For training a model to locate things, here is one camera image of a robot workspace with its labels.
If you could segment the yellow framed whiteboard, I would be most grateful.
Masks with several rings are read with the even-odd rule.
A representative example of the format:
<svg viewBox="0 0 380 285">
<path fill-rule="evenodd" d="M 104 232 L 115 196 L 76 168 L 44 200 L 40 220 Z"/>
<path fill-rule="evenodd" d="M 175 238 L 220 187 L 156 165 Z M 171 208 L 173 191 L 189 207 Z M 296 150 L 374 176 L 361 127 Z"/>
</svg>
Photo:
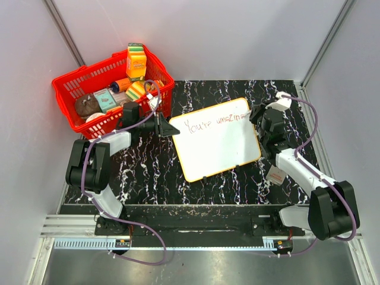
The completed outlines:
<svg viewBox="0 0 380 285">
<path fill-rule="evenodd" d="M 241 114 L 250 111 L 241 97 L 172 118 L 173 136 L 186 181 L 195 182 L 257 161 L 261 150 L 254 126 Z"/>
</svg>

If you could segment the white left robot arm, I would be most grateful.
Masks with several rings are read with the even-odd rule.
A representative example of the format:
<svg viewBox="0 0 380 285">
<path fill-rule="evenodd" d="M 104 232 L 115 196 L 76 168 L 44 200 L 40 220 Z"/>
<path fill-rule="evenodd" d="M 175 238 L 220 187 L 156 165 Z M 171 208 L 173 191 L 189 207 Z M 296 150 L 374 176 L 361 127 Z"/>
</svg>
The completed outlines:
<svg viewBox="0 0 380 285">
<path fill-rule="evenodd" d="M 129 102 L 124 104 L 115 130 L 93 140 L 76 140 L 72 146 L 66 182 L 79 188 L 94 203 L 100 216 L 109 219 L 107 226 L 116 235 L 128 230 L 129 221 L 122 203 L 109 185 L 110 159 L 129 148 L 142 132 L 152 132 L 159 137 L 180 134 L 180 130 L 168 123 L 161 113 L 151 112 L 143 116 L 139 104 Z"/>
</svg>

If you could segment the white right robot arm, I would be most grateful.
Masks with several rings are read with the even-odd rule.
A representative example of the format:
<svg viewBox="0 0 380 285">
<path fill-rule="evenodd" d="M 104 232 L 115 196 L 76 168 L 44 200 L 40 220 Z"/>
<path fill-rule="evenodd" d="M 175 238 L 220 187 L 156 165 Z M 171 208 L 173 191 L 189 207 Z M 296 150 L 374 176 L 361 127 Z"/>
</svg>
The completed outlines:
<svg viewBox="0 0 380 285">
<path fill-rule="evenodd" d="M 249 121 L 258 131 L 262 156 L 272 170 L 289 175 L 309 196 L 309 204 L 282 208 L 270 220 L 273 233 L 283 235 L 291 227 L 311 231 L 319 240 L 350 240 L 360 227 L 353 186 L 323 174 L 302 157 L 285 136 L 283 113 L 289 104 L 270 100 L 252 106 Z"/>
</svg>

